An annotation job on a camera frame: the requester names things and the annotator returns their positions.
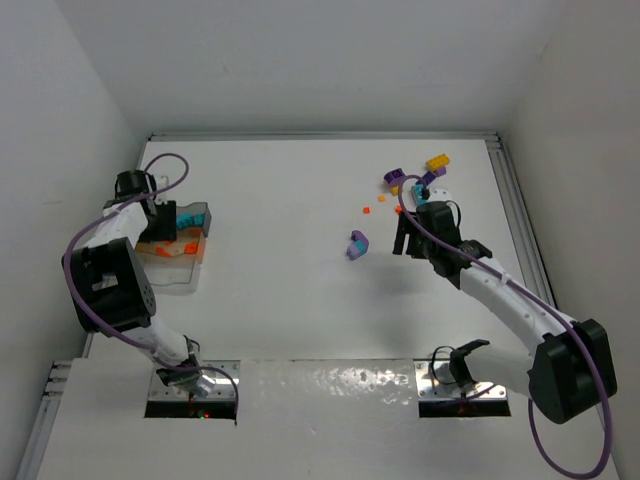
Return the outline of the purple arch lego brick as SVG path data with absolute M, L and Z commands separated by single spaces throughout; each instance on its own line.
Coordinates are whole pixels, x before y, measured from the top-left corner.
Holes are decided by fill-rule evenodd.
M 398 187 L 405 177 L 404 171 L 401 168 L 396 168 L 385 173 L 383 181 L 388 188 L 392 189 Z

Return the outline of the small orange lego brick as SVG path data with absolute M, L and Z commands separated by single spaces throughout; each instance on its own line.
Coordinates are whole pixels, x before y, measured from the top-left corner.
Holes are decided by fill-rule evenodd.
M 184 253 L 189 255 L 195 255 L 198 252 L 199 244 L 192 242 L 188 243 L 184 247 Z

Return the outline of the purple teal lego stack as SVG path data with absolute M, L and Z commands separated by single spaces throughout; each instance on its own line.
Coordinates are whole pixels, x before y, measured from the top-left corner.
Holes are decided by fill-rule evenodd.
M 346 255 L 351 261 L 355 261 L 368 252 L 369 240 L 360 230 L 353 230 L 350 239 L 351 243 L 347 247 Z

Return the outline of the orange round lego piece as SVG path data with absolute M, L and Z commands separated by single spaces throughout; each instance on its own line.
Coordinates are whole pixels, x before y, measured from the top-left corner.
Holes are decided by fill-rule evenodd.
M 161 257 L 171 257 L 172 254 L 166 250 L 164 247 L 158 246 L 155 248 L 154 253 Z

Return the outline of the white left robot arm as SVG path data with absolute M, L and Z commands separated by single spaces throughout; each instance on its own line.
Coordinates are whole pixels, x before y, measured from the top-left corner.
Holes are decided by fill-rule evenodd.
M 135 246 L 141 240 L 177 238 L 176 203 L 156 200 L 154 177 L 125 171 L 116 178 L 114 198 L 92 236 L 75 237 L 62 266 L 83 329 L 117 338 L 151 360 L 167 387 L 193 391 L 199 379 L 198 344 L 170 328 L 157 314 L 153 288 Z

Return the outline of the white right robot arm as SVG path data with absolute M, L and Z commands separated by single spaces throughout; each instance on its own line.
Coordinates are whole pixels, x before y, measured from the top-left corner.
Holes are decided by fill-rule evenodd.
M 481 303 L 527 350 L 512 355 L 483 339 L 454 348 L 436 373 L 458 389 L 480 381 L 499 383 L 527 396 L 556 424 L 617 393 L 604 327 L 593 319 L 572 319 L 511 279 L 489 249 L 462 239 L 447 203 L 401 212 L 393 252 L 428 260 L 437 275 Z

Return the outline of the teal 2x4 lego brick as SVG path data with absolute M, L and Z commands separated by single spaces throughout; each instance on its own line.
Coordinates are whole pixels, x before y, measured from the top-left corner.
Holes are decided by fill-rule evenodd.
M 184 213 L 176 216 L 176 228 L 184 230 L 191 227 L 203 227 L 206 220 L 205 213 L 190 214 Z

